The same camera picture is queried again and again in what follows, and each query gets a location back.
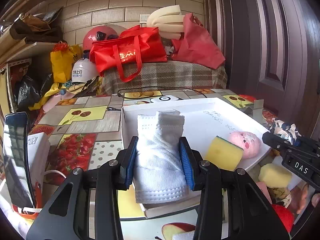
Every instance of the checkered fabric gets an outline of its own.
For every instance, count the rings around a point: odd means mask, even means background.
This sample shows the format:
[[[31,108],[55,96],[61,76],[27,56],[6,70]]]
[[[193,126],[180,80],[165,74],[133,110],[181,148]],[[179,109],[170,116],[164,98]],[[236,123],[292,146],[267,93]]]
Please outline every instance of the checkered fabric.
[[[136,64],[126,64],[123,68],[126,77],[137,71]],[[168,61],[143,63],[140,74],[127,83],[120,80],[116,67],[111,68],[104,72],[99,90],[101,94],[114,94],[118,90],[133,88],[137,90],[130,90],[130,92],[148,91],[150,88],[141,89],[141,87],[148,86],[159,87],[159,90],[163,90],[160,87],[225,89],[226,85],[227,74],[223,66],[211,69],[199,64]]]

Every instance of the blue gripper pad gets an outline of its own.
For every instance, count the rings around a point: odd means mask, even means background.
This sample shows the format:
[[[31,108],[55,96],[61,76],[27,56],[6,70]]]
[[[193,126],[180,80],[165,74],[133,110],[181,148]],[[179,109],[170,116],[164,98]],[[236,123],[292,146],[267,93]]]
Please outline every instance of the blue gripper pad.
[[[187,149],[182,141],[179,141],[179,154],[184,175],[186,176],[187,185],[191,190],[195,187],[195,180],[193,177],[193,169],[188,157]]]
[[[129,162],[125,172],[125,180],[124,180],[124,184],[126,185],[127,188],[129,188],[129,186],[132,184],[132,181],[133,181],[133,168],[134,168],[134,162],[136,160],[136,155],[137,155],[137,152],[136,152],[137,142],[138,142],[138,138],[135,141],[132,140],[127,149],[127,150],[130,150],[131,148],[131,154],[130,154]]]

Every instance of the red tote bag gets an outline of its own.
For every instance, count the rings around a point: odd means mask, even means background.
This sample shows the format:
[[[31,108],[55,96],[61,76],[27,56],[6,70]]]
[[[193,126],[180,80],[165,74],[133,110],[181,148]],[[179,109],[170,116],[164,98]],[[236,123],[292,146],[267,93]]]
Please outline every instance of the red tote bag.
[[[217,69],[225,61],[208,31],[192,13],[183,18],[183,29],[184,37],[172,40],[176,51],[171,55],[173,60],[196,63],[213,69]]]
[[[140,73],[143,62],[166,62],[167,55],[158,28],[137,25],[123,31],[118,39],[93,42],[89,59],[100,74],[117,67],[120,79],[129,82]],[[122,64],[135,62],[137,71],[125,77]]]

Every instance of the plastic bag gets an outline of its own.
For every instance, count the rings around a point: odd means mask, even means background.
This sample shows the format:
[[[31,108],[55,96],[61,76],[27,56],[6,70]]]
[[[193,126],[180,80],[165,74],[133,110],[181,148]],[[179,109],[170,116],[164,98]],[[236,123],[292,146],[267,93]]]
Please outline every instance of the plastic bag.
[[[48,92],[53,84],[53,73],[47,75],[45,80],[42,82],[40,94],[43,97],[46,92]]]
[[[123,31],[119,39],[94,42],[89,58],[96,64],[100,75],[105,70],[116,67],[121,81],[129,82],[140,73],[142,62],[166,62],[167,54],[157,27],[141,28],[137,25]],[[137,71],[125,77],[122,64],[132,62],[137,63]]]
[[[15,101],[20,111],[26,110],[41,98],[38,83],[28,75],[23,76],[20,84],[17,83],[15,92]]]
[[[52,86],[50,87],[49,91],[47,91],[43,97],[38,100],[37,103],[34,103],[33,105],[29,106],[29,110],[37,110],[40,109],[50,98],[50,96],[58,93],[61,89],[61,84],[60,83],[53,83]]]
[[[176,51],[171,55],[172,60],[196,63],[213,69],[217,69],[225,61],[208,31],[192,13],[184,16],[183,29],[183,38],[172,39]]]
[[[65,83],[71,79],[72,64],[81,58],[79,45],[70,46],[66,50],[50,53],[52,63],[53,81]]]

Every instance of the door panel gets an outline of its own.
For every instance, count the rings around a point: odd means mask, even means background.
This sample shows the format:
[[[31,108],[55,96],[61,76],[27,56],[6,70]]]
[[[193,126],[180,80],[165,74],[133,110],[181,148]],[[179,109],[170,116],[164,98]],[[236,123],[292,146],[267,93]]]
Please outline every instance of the door panel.
[[[320,23],[308,2],[222,0],[222,10],[229,88],[264,99],[310,135],[320,110]]]

